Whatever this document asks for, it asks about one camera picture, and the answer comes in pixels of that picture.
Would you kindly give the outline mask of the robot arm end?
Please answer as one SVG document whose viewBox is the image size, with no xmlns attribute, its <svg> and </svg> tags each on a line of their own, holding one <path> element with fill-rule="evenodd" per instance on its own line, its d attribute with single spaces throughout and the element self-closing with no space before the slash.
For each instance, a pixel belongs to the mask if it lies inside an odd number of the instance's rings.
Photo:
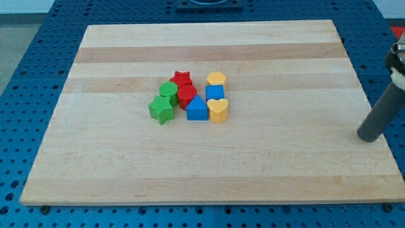
<svg viewBox="0 0 405 228">
<path fill-rule="evenodd" d="M 385 65 L 395 86 L 404 90 L 404 34 L 393 43 L 385 56 Z"/>
</svg>

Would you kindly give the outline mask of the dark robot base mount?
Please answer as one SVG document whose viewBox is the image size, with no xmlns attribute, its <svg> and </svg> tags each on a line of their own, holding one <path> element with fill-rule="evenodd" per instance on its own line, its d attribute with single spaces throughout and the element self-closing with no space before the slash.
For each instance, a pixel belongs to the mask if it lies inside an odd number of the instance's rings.
<svg viewBox="0 0 405 228">
<path fill-rule="evenodd" d="M 188 10 L 240 10 L 244 0 L 176 0 L 177 11 Z"/>
</svg>

